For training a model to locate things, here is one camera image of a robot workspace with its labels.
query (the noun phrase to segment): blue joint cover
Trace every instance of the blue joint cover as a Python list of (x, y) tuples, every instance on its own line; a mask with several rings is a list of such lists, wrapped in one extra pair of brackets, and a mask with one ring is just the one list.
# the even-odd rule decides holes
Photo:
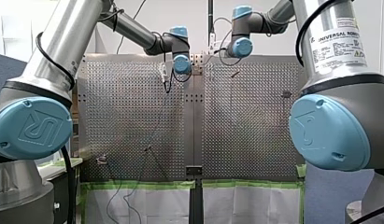
[(248, 57), (252, 53), (252, 50), (252, 42), (246, 37), (241, 37), (233, 43), (233, 54), (237, 58)]
[(37, 160), (57, 152), (72, 134), (61, 103), (46, 97), (20, 99), (0, 111), (0, 156)]
[(361, 123), (334, 99), (311, 94), (297, 100), (289, 120), (299, 153), (326, 170), (357, 171), (370, 160), (370, 145)]
[(186, 28), (186, 26), (174, 26), (169, 32), (171, 33), (171, 35), (177, 35), (180, 37), (188, 38), (188, 29)]
[(252, 13), (252, 7), (250, 6), (236, 7), (235, 9), (233, 9), (233, 20), (249, 15), (250, 13)]
[(191, 69), (191, 62), (186, 55), (179, 54), (174, 58), (174, 71), (177, 74), (189, 74)]

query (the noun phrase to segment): ur logo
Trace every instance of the ur logo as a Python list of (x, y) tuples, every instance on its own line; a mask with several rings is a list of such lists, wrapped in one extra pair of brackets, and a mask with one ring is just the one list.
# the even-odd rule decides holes
[(314, 143), (314, 139), (312, 136), (309, 136), (308, 131), (311, 128), (311, 124), (314, 122), (314, 113), (314, 111), (311, 111), (295, 118), (296, 124), (302, 130), (305, 147), (310, 147)]
[(62, 119), (34, 110), (23, 125), (19, 140), (51, 147), (62, 126)]

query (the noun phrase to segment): white wall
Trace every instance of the white wall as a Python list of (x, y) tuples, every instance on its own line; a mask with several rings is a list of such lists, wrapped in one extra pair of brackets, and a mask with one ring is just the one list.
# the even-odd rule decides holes
[[(58, 0), (0, 0), (0, 54), (28, 62)], [(95, 52), (95, 35), (87, 52)]]
[[(267, 11), (277, 1), (274, 0), (214, 0), (214, 18), (231, 19), (233, 8), (250, 5), (256, 11)], [(117, 0), (117, 6), (124, 8), (130, 16), (134, 16), (141, 1)], [(360, 25), (363, 44), (369, 65), (377, 71), (384, 71), (384, 0), (359, 0), (354, 3)], [(137, 20), (152, 31), (164, 32), (174, 25), (185, 25), (189, 30), (191, 52), (199, 53), (207, 46), (207, 0), (148, 0), (142, 8)], [(216, 32), (222, 39), (231, 28), (225, 21), (218, 21)], [(102, 24), (97, 25), (97, 52), (116, 53), (121, 36), (112, 33)], [(253, 54), (294, 55), (297, 36), (296, 24), (291, 24), (283, 35), (253, 35)], [(142, 48), (126, 40), (120, 53), (143, 53)]]

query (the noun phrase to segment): pegboard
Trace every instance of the pegboard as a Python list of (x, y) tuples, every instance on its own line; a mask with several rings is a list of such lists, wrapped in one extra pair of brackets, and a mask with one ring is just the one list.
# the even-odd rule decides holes
[(203, 178), (294, 180), (301, 157), (288, 117), (303, 70), (294, 57), (250, 56), (205, 69)]
[[(138, 179), (144, 162), (144, 180), (184, 180), (187, 165), (202, 166), (204, 179), (297, 179), (303, 160), (288, 116), (303, 69), (294, 57), (250, 56), (231, 67), (212, 57), (187, 83), (174, 81), (167, 98), (162, 61), (86, 57), (78, 73), (83, 181)], [(154, 154), (144, 156), (148, 146)], [(96, 161), (103, 155), (107, 165)]]
[[(142, 171), (144, 180), (185, 179), (183, 86), (174, 82), (171, 94), (164, 92), (162, 59), (85, 59), (78, 74), (84, 181), (138, 179)], [(107, 164), (98, 164), (104, 155)]]

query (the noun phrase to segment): universal robots arm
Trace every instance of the universal robots arm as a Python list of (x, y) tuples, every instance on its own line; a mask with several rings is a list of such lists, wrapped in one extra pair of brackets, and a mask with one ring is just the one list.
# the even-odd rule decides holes
[[(384, 76), (365, 60), (351, 0), (281, 0), (265, 14), (237, 7), (227, 56), (249, 56), (250, 34), (281, 34), (293, 14), (296, 56), (308, 80), (292, 107), (292, 141), (321, 169), (376, 169), (362, 212), (381, 209), (354, 222), (362, 223), (384, 212)], [(364, 223), (384, 223), (384, 216), (369, 221)]]
[[(53, 186), (42, 184), (33, 160), (60, 148), (66, 152), (63, 146), (72, 133), (69, 91), (75, 86), (74, 75), (98, 21), (130, 38), (148, 55), (172, 52), (175, 73), (191, 72), (185, 27), (155, 35), (126, 14), (109, 12), (111, 3), (112, 0), (61, 0), (47, 29), (37, 37), (38, 50), (22, 75), (8, 80), (1, 90), (0, 223), (54, 222)], [(74, 204), (71, 176), (70, 208)], [(68, 223), (72, 220), (73, 211), (69, 211)]]
[(131, 39), (148, 55), (172, 52), (174, 71), (191, 72), (185, 27), (155, 35), (124, 13), (115, 16), (108, 12), (110, 2), (59, 3), (46, 31), (38, 38), (42, 50), (35, 50), (23, 74), (9, 80), (1, 91), (0, 157), (36, 160), (58, 151), (68, 140), (72, 132), (68, 92), (74, 86), (73, 76), (97, 21)]

